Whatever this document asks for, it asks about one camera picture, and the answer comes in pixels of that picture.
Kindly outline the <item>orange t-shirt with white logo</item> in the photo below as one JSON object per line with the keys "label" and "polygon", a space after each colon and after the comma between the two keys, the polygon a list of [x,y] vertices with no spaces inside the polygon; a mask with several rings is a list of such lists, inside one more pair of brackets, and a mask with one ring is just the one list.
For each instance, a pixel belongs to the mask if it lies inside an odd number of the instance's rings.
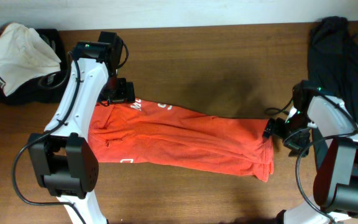
{"label": "orange t-shirt with white logo", "polygon": [[273,143],[262,136],[266,124],[136,99],[97,105],[88,141],[99,162],[149,162],[266,182],[273,174]]}

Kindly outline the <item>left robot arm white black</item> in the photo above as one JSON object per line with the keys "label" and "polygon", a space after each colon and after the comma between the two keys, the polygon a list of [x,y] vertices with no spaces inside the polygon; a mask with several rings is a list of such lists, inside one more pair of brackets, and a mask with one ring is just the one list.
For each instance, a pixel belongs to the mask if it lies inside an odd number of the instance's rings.
{"label": "left robot arm white black", "polygon": [[31,134],[26,149],[38,184],[63,205],[73,223],[107,223],[94,188],[99,163],[88,144],[97,104],[135,101],[134,85],[119,78],[128,54],[115,32],[102,31],[96,42],[81,41],[69,53],[68,84],[53,118],[42,134]]}

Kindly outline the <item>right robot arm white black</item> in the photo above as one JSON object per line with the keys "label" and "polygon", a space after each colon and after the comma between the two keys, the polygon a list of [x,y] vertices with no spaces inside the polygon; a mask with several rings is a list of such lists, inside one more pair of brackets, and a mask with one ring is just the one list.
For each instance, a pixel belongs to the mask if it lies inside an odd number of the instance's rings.
{"label": "right robot arm white black", "polygon": [[[263,139],[280,138],[296,157],[296,184],[304,201],[281,211],[276,223],[343,223],[358,218],[358,124],[342,99],[318,85],[303,80],[292,94],[287,118],[270,118]],[[318,144],[328,149],[308,197],[301,186],[300,163]]]}

